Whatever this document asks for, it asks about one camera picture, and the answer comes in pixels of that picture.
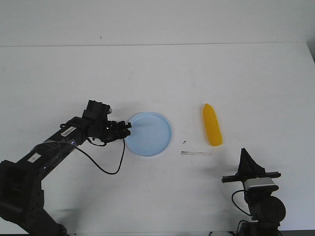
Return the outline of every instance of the white table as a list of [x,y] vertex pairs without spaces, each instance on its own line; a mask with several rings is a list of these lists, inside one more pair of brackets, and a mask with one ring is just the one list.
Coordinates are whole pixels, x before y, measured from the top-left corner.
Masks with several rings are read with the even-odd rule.
[[[77,151],[50,173],[45,209],[69,232],[235,230],[247,219],[230,200],[242,185],[221,176],[236,173],[243,147],[282,173],[280,229],[314,229],[315,66],[305,43],[0,48],[0,84],[1,160],[18,161],[89,99],[110,104],[111,120],[155,111],[172,124],[166,151],[127,150],[116,176]],[[216,109],[220,147],[206,142],[204,103]],[[122,142],[81,148],[113,171]],[[237,203],[247,209],[241,195]],[[0,232],[23,231],[1,219]]]

